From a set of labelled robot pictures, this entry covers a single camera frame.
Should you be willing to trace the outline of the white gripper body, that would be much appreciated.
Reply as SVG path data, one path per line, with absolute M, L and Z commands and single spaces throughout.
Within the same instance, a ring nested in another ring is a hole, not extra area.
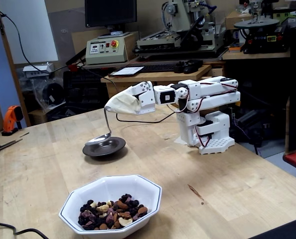
M 139 115 L 155 112 L 155 97 L 154 91 L 149 89 L 139 95 L 140 110 Z

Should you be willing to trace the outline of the taped white gripper finger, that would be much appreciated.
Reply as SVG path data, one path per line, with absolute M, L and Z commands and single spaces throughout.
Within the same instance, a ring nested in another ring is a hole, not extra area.
M 107 102 L 105 109 L 110 113 L 136 115 L 140 111 L 140 105 L 137 102 Z
M 153 90 L 153 85 L 150 81 L 148 82 L 140 82 L 135 86 L 130 86 L 127 89 L 117 93 L 116 95 L 112 96 L 108 102 L 139 102 L 139 95 L 147 92 L 149 89 Z

